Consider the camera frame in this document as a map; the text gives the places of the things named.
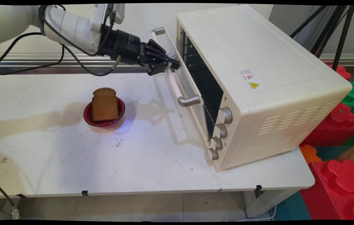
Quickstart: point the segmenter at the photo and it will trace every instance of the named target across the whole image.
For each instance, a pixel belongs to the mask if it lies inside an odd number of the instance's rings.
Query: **bread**
[[[116,95],[116,91],[111,88],[100,88],[94,91],[94,96],[99,95]]]
[[[100,88],[94,91],[92,98],[92,120],[108,121],[119,116],[116,92],[111,88]]]

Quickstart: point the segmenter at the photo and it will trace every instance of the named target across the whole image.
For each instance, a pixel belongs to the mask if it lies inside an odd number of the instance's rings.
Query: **oven door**
[[[197,125],[202,133],[202,136],[206,142],[209,141],[210,135],[207,126],[207,116],[205,114],[205,106],[202,94],[194,82],[191,74],[189,73],[187,66],[184,63],[180,53],[175,47],[173,41],[167,32],[166,27],[160,27],[152,30],[152,38],[158,44],[157,35],[164,34],[169,44],[171,58],[180,61],[180,68],[175,71],[175,74],[170,68],[165,70],[167,78],[170,82],[171,88],[177,98],[177,102],[183,107],[189,107],[194,115]]]

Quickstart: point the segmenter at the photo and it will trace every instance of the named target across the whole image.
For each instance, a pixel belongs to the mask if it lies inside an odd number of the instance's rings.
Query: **black tripod stand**
[[[346,13],[344,14],[344,10],[347,6],[336,6],[334,9],[331,17],[326,23],[326,26],[320,33],[320,36],[317,38],[316,43],[310,50],[312,54],[314,54],[316,57],[320,57],[321,53],[324,50],[324,47],[326,46],[328,40],[330,39],[331,35],[334,33],[336,30],[337,26],[340,24],[341,20],[347,15],[344,23],[344,27],[341,32],[341,37],[340,41],[338,42],[338,47],[337,47],[337,52],[336,56],[334,57],[334,62],[333,62],[333,70],[337,70],[338,62],[340,61],[342,49],[344,46],[345,38],[347,37],[348,29],[350,27],[351,19],[353,16],[353,11],[354,11],[354,5],[350,5]],[[320,6],[308,19],[306,19],[301,26],[299,26],[291,35],[290,37],[293,38],[295,37],[299,31],[301,31],[310,21],[312,21],[323,9],[326,8],[326,6]]]

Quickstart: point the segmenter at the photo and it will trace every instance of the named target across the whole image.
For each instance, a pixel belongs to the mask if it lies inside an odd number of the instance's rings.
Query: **stain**
[[[120,147],[121,144],[123,144],[123,139],[117,139],[115,146]]]
[[[174,162],[177,162],[176,160],[174,160]],[[180,167],[181,168],[183,168],[183,166],[179,163],[179,162],[177,162],[178,163],[178,165],[180,165]]]

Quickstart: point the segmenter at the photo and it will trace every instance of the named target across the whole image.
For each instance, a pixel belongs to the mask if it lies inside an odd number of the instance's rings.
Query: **oven knob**
[[[228,107],[219,109],[220,121],[224,124],[229,124],[233,121],[233,114]]]
[[[212,137],[212,139],[210,139],[210,148],[213,148],[214,150],[221,150],[222,145],[220,138]]]
[[[218,138],[226,138],[227,137],[227,129],[226,126],[222,123],[219,123],[215,126],[213,130],[213,136]]]
[[[219,154],[218,154],[217,151],[214,150],[213,148],[209,148],[209,149],[207,150],[207,154],[209,155],[209,158],[210,158],[211,160],[217,160],[217,159],[219,159]]]

